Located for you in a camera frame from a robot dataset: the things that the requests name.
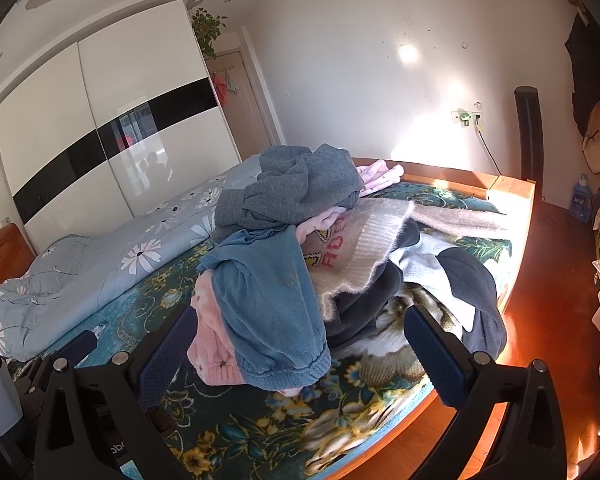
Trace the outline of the white black sliding wardrobe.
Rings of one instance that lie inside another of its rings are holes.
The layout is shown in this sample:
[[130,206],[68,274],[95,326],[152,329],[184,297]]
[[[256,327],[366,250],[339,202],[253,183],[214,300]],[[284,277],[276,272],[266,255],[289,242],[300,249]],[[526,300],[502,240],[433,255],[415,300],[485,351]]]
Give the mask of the white black sliding wardrobe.
[[240,159],[181,1],[35,70],[0,103],[0,154],[36,250],[117,229]]

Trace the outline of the pink fleece garment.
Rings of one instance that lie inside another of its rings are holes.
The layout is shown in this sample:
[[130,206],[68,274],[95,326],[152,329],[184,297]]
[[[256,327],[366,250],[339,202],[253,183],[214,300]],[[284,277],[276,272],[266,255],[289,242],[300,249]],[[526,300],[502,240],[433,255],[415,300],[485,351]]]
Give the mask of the pink fleece garment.
[[[248,292],[247,304],[251,306],[256,300],[262,300],[265,307],[281,309],[282,307],[274,307],[274,304],[282,304],[285,300],[295,304],[300,304],[300,308],[306,310],[302,289],[297,285],[285,284],[284,281],[274,278],[272,281],[253,281],[253,290]],[[289,391],[297,392],[300,388],[314,384],[317,382],[318,372],[324,372],[324,352],[318,352],[316,356],[309,352],[307,356],[302,353],[300,356],[300,364],[297,366],[294,363],[289,365],[284,364],[282,359],[286,359],[286,354],[275,353],[276,361],[274,365],[278,367],[270,367],[267,365],[263,372],[255,372],[243,370],[240,368],[237,356],[235,353],[234,344],[230,339],[228,330],[225,326],[222,317],[222,309],[216,301],[215,292],[213,289],[213,271],[207,270],[199,278],[197,278],[195,291],[190,303],[196,311],[198,328],[197,335],[194,341],[187,350],[189,362],[196,368],[198,376],[208,386],[236,386],[236,385],[252,385],[265,391],[279,391],[288,393]],[[281,316],[281,321],[277,321],[277,327],[284,330],[283,339],[290,339],[291,342],[299,342],[299,336],[291,336],[291,314],[266,314],[259,315],[264,320],[257,322],[257,329],[260,330],[264,326],[264,321],[278,320]],[[289,344],[281,342],[284,349],[290,347]]]

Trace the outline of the white knit sweater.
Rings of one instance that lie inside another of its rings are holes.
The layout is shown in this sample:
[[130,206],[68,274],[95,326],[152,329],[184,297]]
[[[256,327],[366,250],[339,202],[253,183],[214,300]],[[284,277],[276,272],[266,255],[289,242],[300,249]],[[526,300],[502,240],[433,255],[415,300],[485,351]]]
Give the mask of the white knit sweater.
[[410,200],[362,198],[329,229],[306,237],[301,249],[325,322],[336,318],[340,292],[355,294],[370,287],[414,209]]

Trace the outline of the green hanging plant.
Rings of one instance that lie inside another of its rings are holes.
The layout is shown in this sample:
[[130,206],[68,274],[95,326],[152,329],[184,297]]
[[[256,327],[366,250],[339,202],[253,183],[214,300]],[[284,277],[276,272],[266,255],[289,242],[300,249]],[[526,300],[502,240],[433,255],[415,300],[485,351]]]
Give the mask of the green hanging plant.
[[222,35],[226,20],[226,15],[213,15],[204,8],[197,9],[190,17],[198,46],[205,58],[216,58],[214,43]]

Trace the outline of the orange wooden headboard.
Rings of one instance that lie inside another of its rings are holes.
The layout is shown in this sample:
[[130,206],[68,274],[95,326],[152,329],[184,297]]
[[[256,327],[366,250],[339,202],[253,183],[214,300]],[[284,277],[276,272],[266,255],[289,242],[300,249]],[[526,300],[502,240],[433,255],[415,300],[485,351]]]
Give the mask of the orange wooden headboard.
[[21,278],[34,258],[18,226],[9,223],[0,229],[0,285],[9,278]]

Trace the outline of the blue detergent bottle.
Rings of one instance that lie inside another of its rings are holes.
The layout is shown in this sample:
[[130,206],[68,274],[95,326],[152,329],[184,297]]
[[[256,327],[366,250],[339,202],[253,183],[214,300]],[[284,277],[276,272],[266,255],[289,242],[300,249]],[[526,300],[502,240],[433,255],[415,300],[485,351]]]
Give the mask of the blue detergent bottle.
[[581,222],[589,222],[592,214],[593,193],[588,186],[588,177],[586,174],[580,174],[578,182],[573,185],[571,200],[569,204],[569,214]]

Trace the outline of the pale pink knit garment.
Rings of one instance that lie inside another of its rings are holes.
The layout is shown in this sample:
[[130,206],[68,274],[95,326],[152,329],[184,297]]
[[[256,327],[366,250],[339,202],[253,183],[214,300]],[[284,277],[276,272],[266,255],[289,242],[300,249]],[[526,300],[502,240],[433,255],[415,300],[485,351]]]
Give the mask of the pale pink knit garment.
[[[389,167],[383,159],[378,159],[368,166],[357,166],[358,174],[364,182],[360,196],[370,196],[398,184],[404,176],[401,164]],[[412,207],[411,218],[430,226],[445,234],[456,237],[492,238],[505,240],[512,228],[512,220],[505,214],[493,211],[443,208],[415,204]]]

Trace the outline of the wall power socket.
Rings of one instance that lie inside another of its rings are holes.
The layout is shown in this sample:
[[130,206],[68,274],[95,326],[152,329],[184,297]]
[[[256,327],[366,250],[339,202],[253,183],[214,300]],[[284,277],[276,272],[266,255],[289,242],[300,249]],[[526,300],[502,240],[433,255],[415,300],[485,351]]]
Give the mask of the wall power socket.
[[458,108],[452,111],[452,115],[463,127],[478,127],[483,121],[483,114],[480,110],[464,110]]

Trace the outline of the dark navy garment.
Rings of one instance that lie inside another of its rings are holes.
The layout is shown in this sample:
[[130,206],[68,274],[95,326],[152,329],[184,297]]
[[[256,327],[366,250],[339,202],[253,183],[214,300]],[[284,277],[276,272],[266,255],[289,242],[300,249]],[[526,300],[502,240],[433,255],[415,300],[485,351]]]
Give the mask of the dark navy garment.
[[364,292],[340,292],[338,313],[326,324],[329,348],[340,356],[386,356],[407,346],[404,311],[421,304],[470,352],[497,358],[507,334],[498,310],[491,272],[465,249],[420,232],[413,219],[403,223],[388,260],[374,272]]

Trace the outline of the hanging dark clothes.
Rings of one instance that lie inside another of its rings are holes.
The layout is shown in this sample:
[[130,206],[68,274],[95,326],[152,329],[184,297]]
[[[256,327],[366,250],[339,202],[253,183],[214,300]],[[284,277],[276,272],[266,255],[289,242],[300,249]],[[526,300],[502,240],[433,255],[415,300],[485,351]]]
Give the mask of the hanging dark clothes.
[[565,47],[572,66],[573,118],[585,136],[588,118],[600,102],[600,25],[587,15],[576,15]]

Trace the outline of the blue sweatpants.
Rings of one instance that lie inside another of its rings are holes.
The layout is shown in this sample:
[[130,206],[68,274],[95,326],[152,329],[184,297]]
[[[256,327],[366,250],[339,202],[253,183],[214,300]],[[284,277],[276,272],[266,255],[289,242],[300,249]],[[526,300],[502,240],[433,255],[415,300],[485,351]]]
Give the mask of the blue sweatpants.
[[315,384],[332,366],[325,324],[294,226],[239,230],[199,260],[246,384]]

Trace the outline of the grey sweatshirt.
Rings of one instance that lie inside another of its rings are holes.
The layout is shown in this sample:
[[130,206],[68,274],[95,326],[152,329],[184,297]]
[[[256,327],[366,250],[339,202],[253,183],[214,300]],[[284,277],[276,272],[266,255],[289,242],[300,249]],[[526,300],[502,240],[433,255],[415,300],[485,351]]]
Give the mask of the grey sweatshirt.
[[259,156],[260,174],[245,188],[226,188],[214,211],[212,240],[239,230],[298,226],[333,206],[352,208],[364,183],[348,151],[323,144],[273,146]]

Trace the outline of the wooden door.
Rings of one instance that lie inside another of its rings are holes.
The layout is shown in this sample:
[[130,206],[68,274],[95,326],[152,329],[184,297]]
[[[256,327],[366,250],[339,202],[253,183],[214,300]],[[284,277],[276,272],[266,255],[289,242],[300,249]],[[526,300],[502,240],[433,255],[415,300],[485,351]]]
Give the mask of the wooden door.
[[239,155],[247,159],[272,145],[239,51],[208,58],[207,67]]

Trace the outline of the light blue daisy duvet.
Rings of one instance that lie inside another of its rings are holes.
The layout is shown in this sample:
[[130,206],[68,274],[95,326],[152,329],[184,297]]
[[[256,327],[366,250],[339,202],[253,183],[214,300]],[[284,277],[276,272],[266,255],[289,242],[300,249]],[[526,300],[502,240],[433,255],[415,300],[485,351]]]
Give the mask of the light blue daisy duvet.
[[117,229],[67,235],[20,278],[0,285],[0,356],[27,361],[176,257],[208,238],[221,192],[254,182],[253,155]]

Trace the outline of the blue floral bed blanket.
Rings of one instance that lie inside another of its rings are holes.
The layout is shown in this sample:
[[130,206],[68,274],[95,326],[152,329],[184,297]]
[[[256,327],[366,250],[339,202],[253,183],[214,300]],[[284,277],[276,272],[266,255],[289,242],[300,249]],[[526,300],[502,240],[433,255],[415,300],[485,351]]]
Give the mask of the blue floral bed blanket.
[[[84,365],[105,363],[132,351],[192,296],[200,258],[212,240],[196,236],[187,252],[62,336],[54,346],[90,330],[96,349]],[[427,377],[393,376],[369,387],[360,358],[332,363],[329,373],[295,398],[250,386],[205,385],[183,363],[161,400],[175,428],[166,442],[196,479],[325,479],[355,462],[368,448],[425,405],[434,387]]]

